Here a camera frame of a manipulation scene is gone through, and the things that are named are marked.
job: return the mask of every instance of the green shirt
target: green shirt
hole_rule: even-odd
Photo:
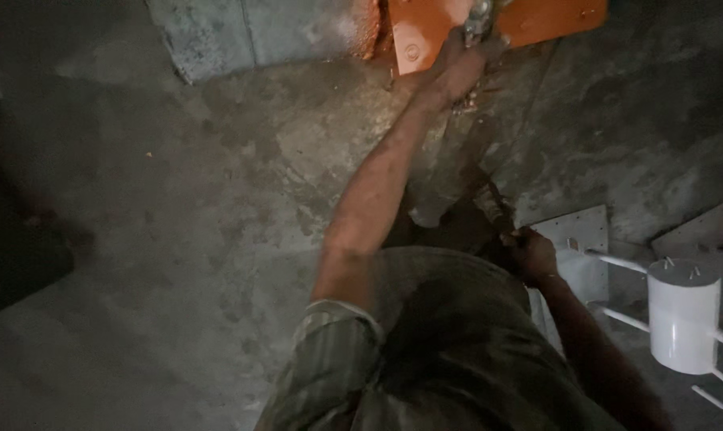
[[[624,429],[583,393],[505,271],[424,247],[386,250],[376,269],[372,314],[309,305],[256,429]]]

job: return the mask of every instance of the white cylinder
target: white cylinder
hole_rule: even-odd
[[[649,267],[651,353],[685,374],[715,369],[721,279],[718,271],[688,259]]]

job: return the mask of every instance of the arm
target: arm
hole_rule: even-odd
[[[311,301],[337,299],[369,310],[368,262],[391,230],[415,149],[436,115],[473,87],[487,58],[504,46],[492,39],[466,49],[462,32],[452,30],[425,75],[427,83],[367,155],[338,202],[325,231]]]
[[[351,178],[325,232],[312,304],[259,431],[350,426],[355,394],[366,385],[382,343],[382,330],[365,311],[368,260],[391,229],[410,161],[433,118],[471,89],[486,59],[502,47],[493,41],[465,49],[462,33],[453,31],[425,74],[427,83]]]
[[[529,228],[521,236],[524,246],[514,250],[516,259],[527,282],[545,297],[566,359],[588,397],[627,429],[673,429],[660,399],[558,275],[550,240]]]

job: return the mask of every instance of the shirt sleeve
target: shirt sleeve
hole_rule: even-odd
[[[309,305],[256,430],[336,429],[373,375],[382,339],[380,325],[353,304]]]

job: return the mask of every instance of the white metal plate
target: white metal plate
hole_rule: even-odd
[[[609,251],[605,205],[542,221],[531,228],[553,241],[558,273],[569,283],[577,299],[583,303],[609,299],[607,263],[569,250],[567,245],[567,239],[574,238],[580,250]]]
[[[660,258],[698,258],[703,249],[715,250],[723,245],[723,203],[701,216],[678,226],[651,242]]]

